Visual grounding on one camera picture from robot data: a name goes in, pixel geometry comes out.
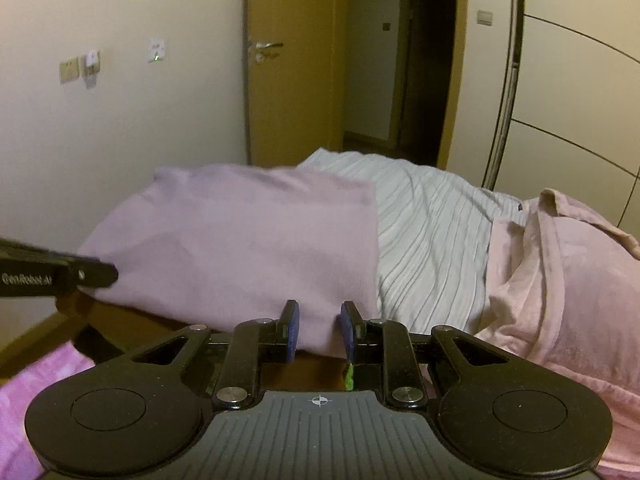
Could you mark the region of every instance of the pink blanket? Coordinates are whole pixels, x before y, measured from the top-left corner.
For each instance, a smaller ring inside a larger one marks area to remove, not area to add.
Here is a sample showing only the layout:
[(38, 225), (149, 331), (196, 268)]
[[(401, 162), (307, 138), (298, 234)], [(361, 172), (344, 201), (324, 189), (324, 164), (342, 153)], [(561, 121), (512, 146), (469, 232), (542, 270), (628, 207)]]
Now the pink blanket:
[(299, 168), (165, 168), (81, 253), (120, 273), (95, 297), (232, 330), (300, 303), (298, 348), (343, 356), (345, 300), (377, 317), (378, 210), (370, 182)]
[(494, 221), (478, 337), (596, 391), (614, 418), (599, 471), (640, 478), (640, 247), (545, 189), (526, 227)]
[(42, 390), (94, 363), (66, 343), (0, 388), (0, 480), (33, 480), (42, 466), (24, 433), (24, 414)]

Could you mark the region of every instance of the doorway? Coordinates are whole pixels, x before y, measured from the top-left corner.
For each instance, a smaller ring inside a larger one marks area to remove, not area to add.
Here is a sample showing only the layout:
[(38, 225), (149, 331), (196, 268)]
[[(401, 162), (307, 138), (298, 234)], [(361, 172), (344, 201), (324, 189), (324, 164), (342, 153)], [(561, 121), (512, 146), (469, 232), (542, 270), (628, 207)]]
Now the doorway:
[(456, 0), (350, 0), (344, 149), (434, 166)]

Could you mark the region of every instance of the white wardrobe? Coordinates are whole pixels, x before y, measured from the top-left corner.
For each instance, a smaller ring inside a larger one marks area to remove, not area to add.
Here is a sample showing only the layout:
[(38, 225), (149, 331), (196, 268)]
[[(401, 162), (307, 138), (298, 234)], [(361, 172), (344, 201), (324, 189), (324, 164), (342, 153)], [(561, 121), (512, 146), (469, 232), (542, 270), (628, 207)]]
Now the white wardrobe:
[[(527, 199), (555, 188), (640, 237), (640, 0), (524, 0), (520, 5), (524, 16), (512, 107), (501, 145), (499, 110), (492, 145), (484, 143), (494, 157), (494, 189)], [(477, 10), (470, 5), (468, 13)], [(508, 93), (505, 85), (503, 101)], [(474, 135), (472, 128), (458, 128), (463, 114), (460, 109), (456, 114), (448, 170), (461, 169), (453, 145), (460, 147), (461, 138)], [(476, 160), (485, 168), (482, 182), (478, 171), (456, 172), (473, 184), (491, 186), (491, 165), (491, 155), (482, 164)]]

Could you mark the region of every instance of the white striped bedsheet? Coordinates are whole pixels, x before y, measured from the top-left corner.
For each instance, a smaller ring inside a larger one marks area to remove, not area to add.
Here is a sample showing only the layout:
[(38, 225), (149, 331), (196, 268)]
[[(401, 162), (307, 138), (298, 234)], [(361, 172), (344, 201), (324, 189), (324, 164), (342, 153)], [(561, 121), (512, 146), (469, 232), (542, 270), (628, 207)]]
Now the white striped bedsheet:
[(494, 218), (524, 225), (520, 201), (406, 160), (319, 149), (300, 164), (370, 180), (378, 200), (378, 311), (410, 332), (448, 324), (478, 331)]

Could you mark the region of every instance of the circular pad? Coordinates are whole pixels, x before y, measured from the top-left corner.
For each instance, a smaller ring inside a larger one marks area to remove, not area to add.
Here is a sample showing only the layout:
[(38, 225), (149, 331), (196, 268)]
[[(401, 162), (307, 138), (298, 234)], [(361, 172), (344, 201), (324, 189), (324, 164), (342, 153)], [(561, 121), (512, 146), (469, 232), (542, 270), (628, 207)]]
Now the circular pad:
[(524, 433), (543, 433), (566, 419), (566, 406), (553, 395), (535, 390), (507, 392), (494, 400), (494, 415), (505, 426)]
[(24, 420), (40, 461), (73, 475), (122, 476), (183, 450), (200, 427), (200, 401), (164, 370), (97, 367), (42, 391)]
[(145, 399), (122, 388), (94, 390), (71, 407), (76, 422), (95, 431), (122, 430), (139, 421), (145, 412)]

